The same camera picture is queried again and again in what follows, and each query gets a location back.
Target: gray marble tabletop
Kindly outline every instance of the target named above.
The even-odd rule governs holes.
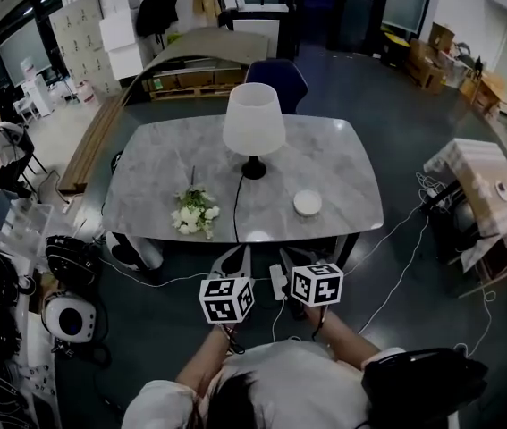
[[[261,157],[260,180],[243,179],[236,224],[240,242],[304,240],[349,235],[382,226],[383,208],[367,152],[343,120],[285,115],[286,144]],[[195,184],[214,196],[221,214],[210,241],[235,242],[233,205],[245,156],[222,139],[224,116],[201,116],[138,127],[124,149],[104,206],[108,231],[160,240],[207,241],[172,226],[176,192]],[[313,189],[323,199],[313,217],[299,216],[295,194]]]

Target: black lamp base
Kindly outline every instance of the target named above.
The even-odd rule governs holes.
[[[267,167],[257,156],[251,156],[249,161],[243,164],[241,173],[243,173],[245,178],[249,178],[250,180],[259,180],[267,173]]]

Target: white shirt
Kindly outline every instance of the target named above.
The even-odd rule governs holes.
[[[388,349],[365,364],[402,352]],[[316,343],[281,341],[233,355],[225,360],[209,391],[220,377],[249,372],[255,380],[249,394],[251,402],[263,409],[263,418],[271,429],[346,429],[367,420],[368,398],[360,385],[362,373],[343,362],[334,362]],[[148,383],[128,407],[122,428],[184,427],[195,397],[193,390],[178,383]],[[207,414],[207,398],[199,409],[202,415]]]
[[[21,126],[12,124],[10,122],[0,122],[0,129],[8,129],[20,135],[24,132]],[[4,167],[11,162],[18,161],[23,158],[25,153],[22,149],[14,145],[5,135],[0,131],[0,166]]]

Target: gray floor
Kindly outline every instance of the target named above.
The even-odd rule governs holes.
[[[346,265],[348,270],[418,205],[415,172],[421,171],[432,154],[453,136],[493,137],[453,91],[428,95],[401,73],[373,59],[304,46],[297,64],[310,88],[299,114],[343,118],[352,124],[375,169],[383,200],[384,227],[360,236]],[[109,160],[138,125],[187,115],[221,114],[224,106],[223,99],[201,99],[127,107],[121,127],[87,189],[77,218],[77,223],[87,219],[81,237],[96,233],[110,180]],[[425,221],[422,214],[413,215],[345,280],[342,303],[334,311],[351,327],[359,329],[396,283]],[[220,251],[215,245],[168,244],[159,281],[207,272]],[[262,261],[263,251],[257,249],[254,253]],[[262,273],[261,267],[257,264],[256,272]],[[428,228],[401,287],[365,335],[380,348],[453,347],[458,342],[473,347],[487,322],[481,295],[462,300],[453,296],[458,285],[473,279],[473,274],[462,275],[459,268],[435,260],[435,241]],[[149,290],[105,266],[99,294],[109,314],[106,345],[112,351],[113,364],[97,373],[97,383],[107,397],[126,407],[144,383],[175,377],[208,331],[198,290],[199,278]],[[461,412],[463,427],[491,426],[507,407],[507,282],[499,284],[496,291],[497,300],[490,304],[493,324],[473,357],[488,365],[489,386],[478,403]],[[258,283],[255,292],[259,302],[271,305],[269,282]],[[277,311],[255,307],[253,316],[242,327],[240,343],[251,347],[271,341],[271,324]],[[276,326],[276,336],[284,339],[290,335],[308,339],[310,329],[295,323],[285,310]],[[80,359],[58,361],[59,402],[65,427],[118,426],[94,392],[92,375],[96,370]]]

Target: blue chair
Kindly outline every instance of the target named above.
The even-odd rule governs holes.
[[[275,89],[283,114],[297,114],[297,105],[308,92],[307,82],[297,65],[287,59],[252,63],[245,82],[261,82]]]

